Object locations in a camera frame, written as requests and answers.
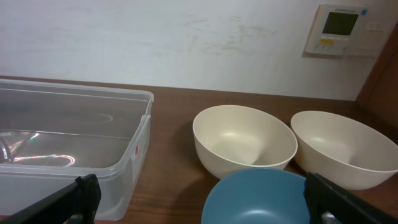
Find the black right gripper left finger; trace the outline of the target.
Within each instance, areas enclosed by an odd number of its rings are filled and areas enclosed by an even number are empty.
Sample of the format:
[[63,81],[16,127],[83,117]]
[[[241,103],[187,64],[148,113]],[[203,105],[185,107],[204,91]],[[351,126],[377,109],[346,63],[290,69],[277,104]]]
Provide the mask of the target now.
[[94,224],[101,200],[101,189],[94,174],[75,181],[7,217],[1,224]]

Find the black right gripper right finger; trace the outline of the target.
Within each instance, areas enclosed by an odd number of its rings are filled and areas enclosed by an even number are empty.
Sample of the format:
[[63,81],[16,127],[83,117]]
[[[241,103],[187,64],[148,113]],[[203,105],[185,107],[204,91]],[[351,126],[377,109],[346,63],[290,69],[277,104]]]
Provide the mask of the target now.
[[303,195],[310,223],[397,224],[396,218],[317,173],[308,173]]

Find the cream bowl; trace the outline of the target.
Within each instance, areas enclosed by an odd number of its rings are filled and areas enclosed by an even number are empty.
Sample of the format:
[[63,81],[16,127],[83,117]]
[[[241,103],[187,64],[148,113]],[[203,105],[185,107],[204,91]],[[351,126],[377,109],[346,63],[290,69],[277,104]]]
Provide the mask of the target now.
[[292,116],[295,162],[348,190],[375,187],[397,173],[397,144],[353,119],[324,111]]
[[219,179],[243,169],[284,169],[298,151],[285,123],[246,106],[207,108],[195,116],[192,130],[200,162]]

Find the blue bowl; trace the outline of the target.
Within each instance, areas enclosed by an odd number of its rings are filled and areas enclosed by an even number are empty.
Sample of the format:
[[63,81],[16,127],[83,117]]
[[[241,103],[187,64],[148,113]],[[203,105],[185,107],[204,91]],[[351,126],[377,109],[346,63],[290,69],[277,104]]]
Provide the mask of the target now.
[[304,183],[304,177],[279,169],[236,172],[212,188],[203,207],[201,224],[309,224]]

